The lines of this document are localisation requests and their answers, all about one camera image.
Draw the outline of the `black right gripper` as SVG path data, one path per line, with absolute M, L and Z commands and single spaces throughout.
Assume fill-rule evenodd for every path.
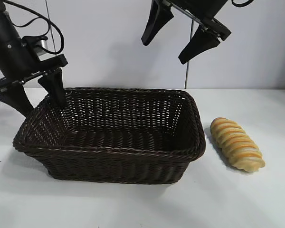
M 216 48 L 221 40 L 226 40 L 231 31 L 215 19 L 216 14 L 227 2 L 225 0 L 152 0 L 149 18 L 141 37 L 147 46 L 157 33 L 171 20 L 174 15 L 171 7 L 176 8 L 199 24 L 190 42 L 179 54 L 182 64 L 197 55 Z

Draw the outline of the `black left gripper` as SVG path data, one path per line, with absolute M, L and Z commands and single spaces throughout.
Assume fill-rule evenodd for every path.
M 67 104 L 63 87 L 62 69 L 67 65 L 63 54 L 46 60 L 39 59 L 38 51 L 49 53 L 40 45 L 41 40 L 47 40 L 46 34 L 39 36 L 20 37 L 14 24 L 5 11 L 0 11 L 0 102 L 14 108 L 24 117 L 34 110 L 21 84 L 11 85 L 17 81 L 29 79 L 38 72 L 49 72 L 42 76 L 38 83 L 48 92 L 59 107 Z

